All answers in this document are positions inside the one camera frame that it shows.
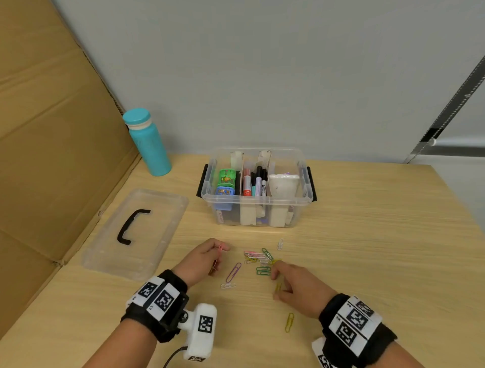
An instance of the cardboard box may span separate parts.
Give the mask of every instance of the cardboard box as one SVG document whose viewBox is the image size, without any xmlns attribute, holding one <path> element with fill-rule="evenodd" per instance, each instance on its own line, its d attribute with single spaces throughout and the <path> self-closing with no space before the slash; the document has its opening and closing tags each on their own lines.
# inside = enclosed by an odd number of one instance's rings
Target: cardboard box
<svg viewBox="0 0 485 368">
<path fill-rule="evenodd" d="M 81 246 L 138 151 L 49 0 L 0 2 L 0 337 Z"/>
</svg>

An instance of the plastic container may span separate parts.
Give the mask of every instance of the plastic container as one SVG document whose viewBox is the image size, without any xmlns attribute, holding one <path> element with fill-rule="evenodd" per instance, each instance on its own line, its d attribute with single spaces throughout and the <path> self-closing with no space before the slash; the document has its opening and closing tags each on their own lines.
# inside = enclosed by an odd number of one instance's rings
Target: plastic container
<svg viewBox="0 0 485 368">
<path fill-rule="evenodd" d="M 123 114 L 123 120 L 129 128 L 129 134 L 148 166 L 150 174 L 153 176 L 168 174 L 172 165 L 170 165 L 158 129 L 151 121 L 150 112 L 143 108 L 128 110 Z"/>
<path fill-rule="evenodd" d="M 155 190 L 131 191 L 83 255 L 84 267 L 136 281 L 157 269 L 189 204 Z"/>
<path fill-rule="evenodd" d="M 271 151 L 268 167 L 268 185 L 266 197 L 242 195 L 216 195 L 219 171 L 231 167 L 230 153 L 242 151 L 243 167 L 256 171 L 256 162 L 261 150 Z M 273 174 L 298 175 L 298 186 L 294 196 L 277 198 L 271 195 Z M 242 194 L 241 184 L 236 183 L 236 194 Z M 220 148 L 217 149 L 208 164 L 205 165 L 200 179 L 197 196 L 212 208 L 217 223 L 221 225 L 293 227 L 300 219 L 302 211 L 317 200 L 310 167 L 305 163 L 303 153 L 297 149 L 267 148 Z M 223 204 L 231 203 L 229 211 L 221 210 Z"/>
</svg>

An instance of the black wristband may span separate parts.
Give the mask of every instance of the black wristband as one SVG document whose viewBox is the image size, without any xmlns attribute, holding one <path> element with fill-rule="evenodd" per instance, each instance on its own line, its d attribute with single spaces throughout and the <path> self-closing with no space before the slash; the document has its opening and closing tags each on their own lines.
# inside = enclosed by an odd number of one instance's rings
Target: black wristband
<svg viewBox="0 0 485 368">
<path fill-rule="evenodd" d="M 121 321 L 126 318 L 133 319 L 147 327 L 154 334 L 159 342 L 168 342 L 180 332 L 180 329 L 177 328 L 178 319 L 183 313 L 183 308 L 185 307 L 189 299 L 185 294 L 188 288 L 187 284 L 169 269 L 166 269 L 164 272 L 158 275 L 158 277 L 163 279 L 164 283 L 171 284 L 175 289 L 177 289 L 177 291 L 180 292 L 179 297 L 177 297 L 173 301 L 171 308 L 165 313 L 165 316 L 162 318 L 162 320 L 160 322 L 157 321 L 146 310 L 146 308 L 158 296 L 157 293 L 153 293 L 150 298 L 148 298 L 147 301 L 144 303 L 143 307 L 131 303 L 126 309 L 125 314 L 121 318 Z"/>
<path fill-rule="evenodd" d="M 318 319 L 322 324 L 323 334 L 326 337 L 326 342 L 323 346 L 323 354 L 331 364 L 339 368 L 351 367 L 352 365 L 357 368 L 365 368 L 366 366 L 376 363 L 388 345 L 397 339 L 397 336 L 386 325 L 380 323 L 369 338 L 362 353 L 357 357 L 329 329 L 329 325 L 333 318 L 349 298 L 348 295 L 337 294 L 320 313 Z"/>
</svg>

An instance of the water bottle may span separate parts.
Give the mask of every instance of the water bottle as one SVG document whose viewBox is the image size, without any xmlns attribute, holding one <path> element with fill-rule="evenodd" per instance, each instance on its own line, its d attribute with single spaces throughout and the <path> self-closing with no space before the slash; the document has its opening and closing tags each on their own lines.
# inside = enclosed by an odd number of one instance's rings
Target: water bottle
<svg viewBox="0 0 485 368">
<path fill-rule="evenodd" d="M 155 124 L 152 124 L 150 112 L 143 108 L 128 110 L 123 114 L 123 120 L 128 125 L 129 134 L 148 166 L 150 174 L 153 176 L 167 174 L 172 166 L 158 129 Z"/>
</svg>

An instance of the person's left hand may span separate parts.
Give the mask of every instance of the person's left hand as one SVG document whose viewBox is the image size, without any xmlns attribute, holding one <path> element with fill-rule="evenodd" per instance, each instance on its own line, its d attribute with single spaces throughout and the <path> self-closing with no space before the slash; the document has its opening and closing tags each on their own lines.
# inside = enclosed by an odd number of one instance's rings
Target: person's left hand
<svg viewBox="0 0 485 368">
<path fill-rule="evenodd" d="M 210 273 L 214 261 L 216 261 L 214 268 L 217 271 L 222 262 L 222 251 L 228 250 L 230 250 L 230 246 L 226 243 L 214 238 L 207 239 L 192 249 L 172 269 L 172 272 L 180 277 L 187 284 L 187 287 L 190 288 L 202 281 Z"/>
</svg>

